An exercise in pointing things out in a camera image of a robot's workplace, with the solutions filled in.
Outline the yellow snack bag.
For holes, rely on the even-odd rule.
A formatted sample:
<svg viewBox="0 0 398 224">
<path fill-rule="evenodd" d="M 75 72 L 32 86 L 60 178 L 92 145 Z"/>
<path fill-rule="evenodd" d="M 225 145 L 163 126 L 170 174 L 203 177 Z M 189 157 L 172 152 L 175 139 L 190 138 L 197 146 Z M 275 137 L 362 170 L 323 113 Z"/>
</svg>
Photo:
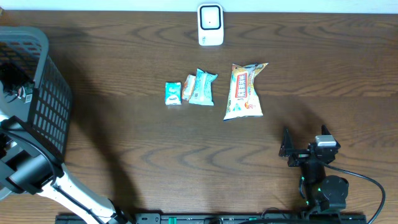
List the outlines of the yellow snack bag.
<svg viewBox="0 0 398 224">
<path fill-rule="evenodd" d="M 231 81 L 224 121 L 263 116 L 260 99 L 254 87 L 254 80 L 268 63 L 240 66 L 232 64 Z"/>
</svg>

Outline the teal snack packet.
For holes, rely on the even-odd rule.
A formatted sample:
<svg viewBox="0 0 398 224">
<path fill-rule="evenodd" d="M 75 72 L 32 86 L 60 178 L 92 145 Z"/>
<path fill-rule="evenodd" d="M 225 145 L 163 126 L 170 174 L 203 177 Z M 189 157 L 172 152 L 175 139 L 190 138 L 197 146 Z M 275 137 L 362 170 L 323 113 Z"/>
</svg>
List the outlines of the teal snack packet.
<svg viewBox="0 0 398 224">
<path fill-rule="evenodd" d="M 211 83 L 217 77 L 217 74 L 210 74 L 198 68 L 193 93 L 188 102 L 196 105 L 213 106 Z"/>
</svg>

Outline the orange snack packet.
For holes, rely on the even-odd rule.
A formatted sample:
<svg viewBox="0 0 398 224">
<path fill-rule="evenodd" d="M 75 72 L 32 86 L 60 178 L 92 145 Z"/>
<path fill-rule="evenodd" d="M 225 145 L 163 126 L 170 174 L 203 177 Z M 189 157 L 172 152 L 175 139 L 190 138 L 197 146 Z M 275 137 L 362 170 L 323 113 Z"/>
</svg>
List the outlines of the orange snack packet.
<svg viewBox="0 0 398 224">
<path fill-rule="evenodd" d="M 188 75 L 182 89 L 182 100 L 189 101 L 195 87 L 196 76 Z"/>
</svg>

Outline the small teal tissue pack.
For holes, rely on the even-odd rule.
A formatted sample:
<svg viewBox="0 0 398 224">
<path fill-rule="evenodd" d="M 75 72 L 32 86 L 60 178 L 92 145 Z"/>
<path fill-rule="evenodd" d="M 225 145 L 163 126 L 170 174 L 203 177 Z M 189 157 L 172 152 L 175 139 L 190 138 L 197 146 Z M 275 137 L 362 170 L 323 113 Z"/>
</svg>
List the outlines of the small teal tissue pack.
<svg viewBox="0 0 398 224">
<path fill-rule="evenodd" d="M 166 82 L 165 83 L 165 104 L 181 105 L 181 83 L 180 82 Z"/>
</svg>

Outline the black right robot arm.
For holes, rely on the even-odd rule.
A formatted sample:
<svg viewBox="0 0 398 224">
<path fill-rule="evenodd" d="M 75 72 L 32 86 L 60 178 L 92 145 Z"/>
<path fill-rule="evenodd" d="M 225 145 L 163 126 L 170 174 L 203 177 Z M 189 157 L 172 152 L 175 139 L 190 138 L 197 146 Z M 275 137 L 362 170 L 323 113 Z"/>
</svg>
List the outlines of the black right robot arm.
<svg viewBox="0 0 398 224">
<path fill-rule="evenodd" d="M 325 125 L 321 135 L 315 136 L 305 149 L 294 148 L 293 139 L 287 128 L 284 129 L 280 157 L 288 158 L 289 167 L 299 167 L 301 178 L 299 192 L 307 201 L 305 218 L 312 215 L 338 213 L 346 208 L 349 183 L 337 175 L 326 175 L 325 167 L 335 160 L 341 147 Z"/>
</svg>

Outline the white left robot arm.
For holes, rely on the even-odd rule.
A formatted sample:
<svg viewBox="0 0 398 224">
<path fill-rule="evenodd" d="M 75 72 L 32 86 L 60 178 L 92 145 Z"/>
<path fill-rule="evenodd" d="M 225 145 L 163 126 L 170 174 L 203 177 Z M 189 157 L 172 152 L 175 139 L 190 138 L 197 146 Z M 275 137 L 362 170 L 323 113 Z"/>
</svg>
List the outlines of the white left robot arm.
<svg viewBox="0 0 398 224">
<path fill-rule="evenodd" d="M 72 99 L 68 85 L 32 79 L 13 63 L 1 64 L 1 149 L 13 142 L 19 152 L 1 156 L 1 185 L 15 194 L 38 194 L 73 212 L 60 215 L 56 223 L 163 223 L 155 213 L 130 215 L 108 198 L 100 197 L 72 176 L 64 162 L 64 140 Z M 32 90 L 26 121 L 8 113 L 6 98 L 28 96 Z"/>
</svg>

